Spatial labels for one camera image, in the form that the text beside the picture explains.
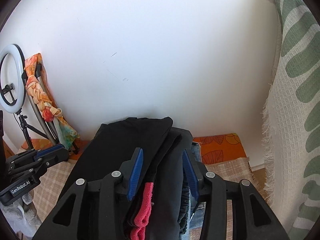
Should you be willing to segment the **left hand white glove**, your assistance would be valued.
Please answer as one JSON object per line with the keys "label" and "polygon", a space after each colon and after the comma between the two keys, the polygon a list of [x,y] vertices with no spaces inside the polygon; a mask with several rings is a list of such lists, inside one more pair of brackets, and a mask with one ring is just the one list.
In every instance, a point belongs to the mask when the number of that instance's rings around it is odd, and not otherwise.
{"label": "left hand white glove", "polygon": [[1,203],[1,211],[15,233],[21,232],[33,238],[42,222],[33,203],[34,191],[31,190],[9,206]]}

